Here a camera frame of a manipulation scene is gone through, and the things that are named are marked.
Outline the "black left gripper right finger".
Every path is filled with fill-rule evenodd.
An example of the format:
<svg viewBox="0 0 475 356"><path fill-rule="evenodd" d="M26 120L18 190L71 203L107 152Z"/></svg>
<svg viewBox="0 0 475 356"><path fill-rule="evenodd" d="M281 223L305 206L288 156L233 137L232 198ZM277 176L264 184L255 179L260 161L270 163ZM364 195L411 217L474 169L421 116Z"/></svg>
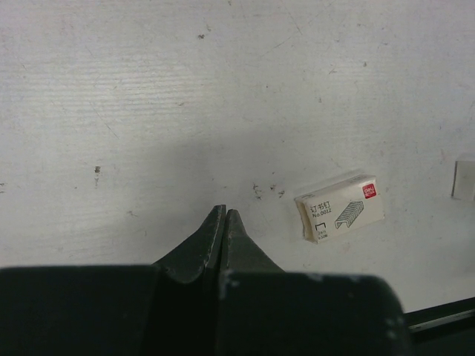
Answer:
<svg viewBox="0 0 475 356"><path fill-rule="evenodd" d="M396 293L380 277L285 272L226 216L218 302L220 355L410 355Z"/></svg>

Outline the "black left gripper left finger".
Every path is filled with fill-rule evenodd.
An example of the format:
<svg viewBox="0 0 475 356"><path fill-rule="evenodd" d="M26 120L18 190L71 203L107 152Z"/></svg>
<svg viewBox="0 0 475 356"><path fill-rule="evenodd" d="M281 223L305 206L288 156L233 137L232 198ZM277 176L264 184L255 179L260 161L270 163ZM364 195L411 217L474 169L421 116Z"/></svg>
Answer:
<svg viewBox="0 0 475 356"><path fill-rule="evenodd" d="M3 355L211 355L226 208L157 262L1 270Z"/></svg>

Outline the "red white staple box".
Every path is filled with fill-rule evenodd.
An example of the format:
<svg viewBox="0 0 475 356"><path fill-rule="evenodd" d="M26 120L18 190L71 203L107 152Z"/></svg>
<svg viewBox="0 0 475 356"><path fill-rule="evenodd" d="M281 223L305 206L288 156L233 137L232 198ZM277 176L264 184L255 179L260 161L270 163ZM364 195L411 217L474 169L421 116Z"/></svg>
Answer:
<svg viewBox="0 0 475 356"><path fill-rule="evenodd" d="M295 198L305 240L322 243L383 220L376 176L358 174Z"/></svg>

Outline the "small white staple tray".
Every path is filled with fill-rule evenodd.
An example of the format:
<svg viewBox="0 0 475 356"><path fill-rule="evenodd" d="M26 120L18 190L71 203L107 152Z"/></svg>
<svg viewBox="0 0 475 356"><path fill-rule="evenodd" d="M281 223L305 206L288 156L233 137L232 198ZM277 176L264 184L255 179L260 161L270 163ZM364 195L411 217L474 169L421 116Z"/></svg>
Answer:
<svg viewBox="0 0 475 356"><path fill-rule="evenodd" d="M451 197L456 200L474 201L474 154L461 154L455 161Z"/></svg>

